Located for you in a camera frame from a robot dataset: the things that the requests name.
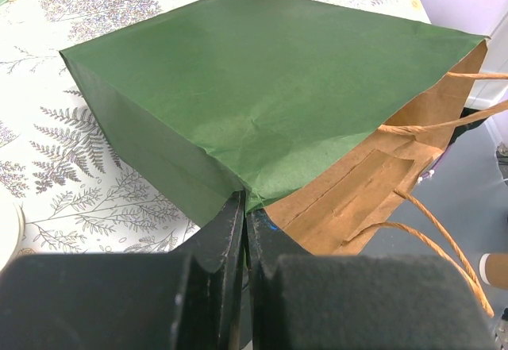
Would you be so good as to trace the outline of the spare stacked paper cups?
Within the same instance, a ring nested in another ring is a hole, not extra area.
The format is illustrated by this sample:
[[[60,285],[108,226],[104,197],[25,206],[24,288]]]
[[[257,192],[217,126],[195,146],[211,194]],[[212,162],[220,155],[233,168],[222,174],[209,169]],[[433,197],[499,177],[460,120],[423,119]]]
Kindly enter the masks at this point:
[[[492,287],[508,289],[508,253],[485,253],[479,261],[481,279]]]

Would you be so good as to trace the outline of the floral patterned table mat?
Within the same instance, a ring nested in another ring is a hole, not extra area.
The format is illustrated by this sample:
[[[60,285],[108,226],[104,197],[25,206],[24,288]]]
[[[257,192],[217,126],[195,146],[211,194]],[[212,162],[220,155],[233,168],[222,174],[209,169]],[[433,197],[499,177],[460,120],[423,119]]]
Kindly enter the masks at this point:
[[[1,188],[20,253],[168,252],[196,226],[107,144],[60,50],[197,0],[9,0],[1,8]],[[318,0],[428,21],[420,0]]]

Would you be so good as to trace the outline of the green brown paper bag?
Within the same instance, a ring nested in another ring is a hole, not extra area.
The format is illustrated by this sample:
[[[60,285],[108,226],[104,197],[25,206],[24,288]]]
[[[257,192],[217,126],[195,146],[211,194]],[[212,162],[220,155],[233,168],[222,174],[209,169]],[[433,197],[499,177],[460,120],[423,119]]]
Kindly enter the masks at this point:
[[[310,0],[200,0],[66,48],[116,153],[193,222],[236,191],[314,255],[356,254],[484,80],[484,37]]]

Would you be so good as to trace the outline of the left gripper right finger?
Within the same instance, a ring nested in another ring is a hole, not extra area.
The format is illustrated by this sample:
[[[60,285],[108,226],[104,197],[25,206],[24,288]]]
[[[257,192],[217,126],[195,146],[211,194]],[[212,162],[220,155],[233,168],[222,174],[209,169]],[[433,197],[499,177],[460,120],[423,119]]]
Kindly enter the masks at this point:
[[[436,256],[313,256],[264,211],[245,220],[256,349],[492,349],[460,273]]]

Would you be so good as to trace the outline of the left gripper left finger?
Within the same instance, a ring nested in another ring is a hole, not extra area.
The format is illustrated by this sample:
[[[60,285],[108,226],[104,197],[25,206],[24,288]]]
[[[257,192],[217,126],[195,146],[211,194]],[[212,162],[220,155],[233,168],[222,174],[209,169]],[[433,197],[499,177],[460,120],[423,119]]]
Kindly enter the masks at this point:
[[[171,252],[45,254],[1,276],[4,349],[238,349],[245,196]]]

